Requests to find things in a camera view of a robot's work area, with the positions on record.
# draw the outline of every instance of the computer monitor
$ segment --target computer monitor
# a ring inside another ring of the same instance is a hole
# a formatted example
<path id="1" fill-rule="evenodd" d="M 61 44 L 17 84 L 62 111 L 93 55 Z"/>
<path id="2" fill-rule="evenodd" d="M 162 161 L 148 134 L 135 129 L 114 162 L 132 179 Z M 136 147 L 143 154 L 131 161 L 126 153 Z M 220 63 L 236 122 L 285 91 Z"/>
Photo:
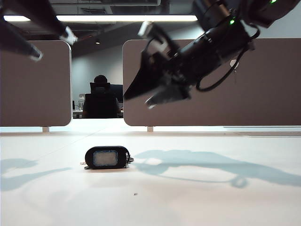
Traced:
<path id="1" fill-rule="evenodd" d="M 119 103 L 123 103 L 123 86 L 111 84 L 110 91 L 116 95 Z"/>

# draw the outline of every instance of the gray wall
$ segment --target gray wall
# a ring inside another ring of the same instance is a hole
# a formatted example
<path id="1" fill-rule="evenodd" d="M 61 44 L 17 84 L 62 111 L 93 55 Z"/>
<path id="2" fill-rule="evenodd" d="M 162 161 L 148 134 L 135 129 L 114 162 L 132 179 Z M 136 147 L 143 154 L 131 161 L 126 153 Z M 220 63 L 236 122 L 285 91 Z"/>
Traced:
<path id="1" fill-rule="evenodd" d="M 276 21 L 269 29 L 262 28 L 260 38 L 300 38 L 301 3 L 288 15 Z M 197 23 L 169 32 L 173 39 L 195 39 L 203 33 Z M 122 84 L 122 46 L 75 57 L 72 60 L 73 100 L 78 101 L 80 93 L 90 91 L 89 82 L 103 73 L 113 84 Z"/>
<path id="2" fill-rule="evenodd" d="M 90 93 L 90 82 L 103 74 L 108 82 L 122 84 L 122 46 L 115 46 L 72 59 L 72 99 L 78 102 L 79 94 Z"/>

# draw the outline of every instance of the ceiling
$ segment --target ceiling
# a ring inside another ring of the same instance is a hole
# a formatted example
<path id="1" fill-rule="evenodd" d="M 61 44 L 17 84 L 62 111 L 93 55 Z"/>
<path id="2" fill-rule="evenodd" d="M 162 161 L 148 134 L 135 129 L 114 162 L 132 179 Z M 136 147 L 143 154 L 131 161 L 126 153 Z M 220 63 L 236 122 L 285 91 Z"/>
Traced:
<path id="1" fill-rule="evenodd" d="M 193 0 L 50 0 L 49 2 L 57 15 L 189 15 Z M 14 15 L 14 12 L 8 12 L 6 15 Z M 58 39 L 57 35 L 31 21 L 11 22 L 11 24 L 27 40 Z M 65 24 L 79 38 L 79 42 L 72 47 L 73 54 L 76 55 L 118 43 L 122 44 L 129 39 L 140 38 L 136 34 L 141 23 L 76 22 Z M 187 26 L 187 22 L 162 23 L 162 25 L 167 30 L 172 30 Z M 98 38 L 103 42 L 102 45 L 95 47 L 95 39 Z"/>

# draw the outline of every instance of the partition leg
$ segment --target partition leg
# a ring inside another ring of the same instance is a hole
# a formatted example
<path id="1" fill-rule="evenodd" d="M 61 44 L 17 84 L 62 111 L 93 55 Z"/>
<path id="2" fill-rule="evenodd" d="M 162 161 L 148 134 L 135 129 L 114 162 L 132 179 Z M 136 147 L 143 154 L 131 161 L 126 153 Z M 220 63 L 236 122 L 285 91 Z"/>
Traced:
<path id="1" fill-rule="evenodd" d="M 153 126 L 148 126 L 147 127 L 147 131 L 148 132 L 153 132 L 154 131 L 154 127 Z"/>
<path id="2" fill-rule="evenodd" d="M 43 131 L 43 133 L 48 133 L 49 132 L 49 126 L 43 126 L 42 127 L 42 131 Z"/>

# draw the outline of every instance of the small black device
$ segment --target small black device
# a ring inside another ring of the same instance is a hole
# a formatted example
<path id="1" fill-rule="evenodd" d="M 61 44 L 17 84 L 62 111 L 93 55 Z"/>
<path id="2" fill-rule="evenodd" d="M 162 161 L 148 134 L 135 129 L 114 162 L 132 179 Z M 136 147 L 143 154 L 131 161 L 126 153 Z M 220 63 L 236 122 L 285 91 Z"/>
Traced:
<path id="1" fill-rule="evenodd" d="M 123 146 L 97 146 L 90 148 L 85 156 L 85 169 L 107 170 L 126 168 L 134 161 Z"/>

